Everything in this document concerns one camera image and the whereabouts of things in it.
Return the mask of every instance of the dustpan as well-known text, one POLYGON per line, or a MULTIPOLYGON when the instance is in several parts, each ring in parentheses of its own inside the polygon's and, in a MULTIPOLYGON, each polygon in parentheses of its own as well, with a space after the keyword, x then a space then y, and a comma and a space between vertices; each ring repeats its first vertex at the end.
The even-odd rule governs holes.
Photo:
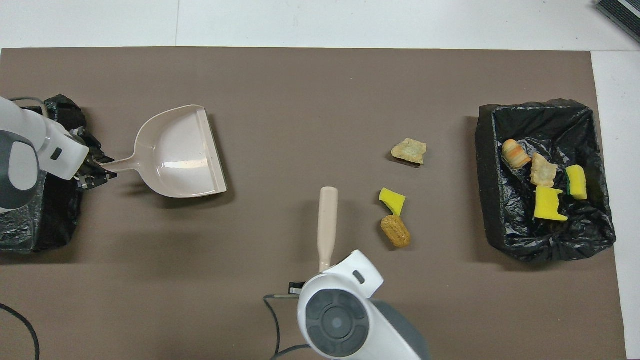
POLYGON ((140 128, 131 157, 101 166, 116 173, 135 170, 149 188, 167 197, 227 190, 207 112, 199 105, 152 117, 140 128))

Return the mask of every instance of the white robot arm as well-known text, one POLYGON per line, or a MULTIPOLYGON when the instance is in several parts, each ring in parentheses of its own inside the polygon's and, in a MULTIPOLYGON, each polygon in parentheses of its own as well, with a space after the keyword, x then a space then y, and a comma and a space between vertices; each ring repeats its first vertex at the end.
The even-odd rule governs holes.
POLYGON ((392 306, 371 298, 383 281, 359 250, 307 281, 298 324, 311 348, 328 359, 429 360, 420 332, 392 306))
POLYGON ((72 179, 88 152, 59 123, 0 97, 0 213, 33 198, 39 170, 72 179))

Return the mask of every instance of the black plastic bag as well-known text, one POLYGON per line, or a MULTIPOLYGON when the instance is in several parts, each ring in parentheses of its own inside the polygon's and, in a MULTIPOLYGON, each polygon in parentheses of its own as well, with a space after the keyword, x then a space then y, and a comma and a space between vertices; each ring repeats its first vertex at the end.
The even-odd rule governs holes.
POLYGON ((608 249, 616 241, 609 192, 598 145, 593 110, 571 100, 543 104, 480 107, 476 129, 480 198, 487 240, 496 249, 521 261, 578 260, 608 249), (538 152, 559 165, 554 188, 559 222, 533 217, 535 186, 531 166, 512 170, 501 156, 502 144, 514 139, 532 155, 538 152), (587 200, 567 194, 564 169, 584 168, 587 200))
MULTIPOLYGON (((67 97, 57 95, 45 104, 49 118, 67 131, 86 126, 82 110, 67 97)), ((27 109, 42 113, 39 106, 27 109)), ((76 180, 40 171, 31 202, 0 215, 0 251, 39 252, 66 245, 76 230, 81 201, 76 180)))

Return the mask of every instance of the sponge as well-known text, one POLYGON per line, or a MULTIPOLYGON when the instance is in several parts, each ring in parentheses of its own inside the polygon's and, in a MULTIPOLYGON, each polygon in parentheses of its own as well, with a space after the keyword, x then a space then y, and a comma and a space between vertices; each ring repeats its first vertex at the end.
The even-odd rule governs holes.
POLYGON ((391 213, 397 217, 402 213, 402 207, 404 206, 405 199, 406 196, 394 193, 387 188, 382 188, 382 190, 380 190, 380 201, 384 202, 389 210, 391 210, 391 213))
POLYGON ((536 188, 536 209, 533 216, 547 220, 569 220, 568 217, 558 213, 558 207, 560 206, 558 195, 560 194, 562 194, 562 190, 538 186, 536 188))
POLYGON ((572 165, 565 169, 569 179, 567 191, 576 200, 587 199, 587 179, 584 176, 584 169, 580 165, 572 165))

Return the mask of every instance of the brown mat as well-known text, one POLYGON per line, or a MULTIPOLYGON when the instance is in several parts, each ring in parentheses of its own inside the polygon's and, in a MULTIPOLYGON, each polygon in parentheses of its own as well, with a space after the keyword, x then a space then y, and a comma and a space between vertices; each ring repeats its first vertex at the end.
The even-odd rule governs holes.
MULTIPOLYGON (((3 49, 1 96, 56 94, 84 109, 113 158, 131 154, 153 115, 205 106, 230 190, 167 199, 122 174, 86 194, 69 246, 1 256, 0 302, 33 322, 43 359, 268 359, 262 296, 315 274, 322 186, 340 190, 334 261, 361 249, 385 278, 376 296, 434 359, 625 357, 614 252, 512 260, 485 241, 477 188, 478 106, 565 98, 596 109, 589 53, 3 49), (406 137, 428 144, 423 167, 387 155, 406 137), (390 250, 378 229, 383 186, 408 198, 407 249, 390 250)), ((282 348, 302 343, 296 302, 274 307, 282 348)), ((21 324, 0 323, 13 344, 0 356, 29 356, 21 324)))

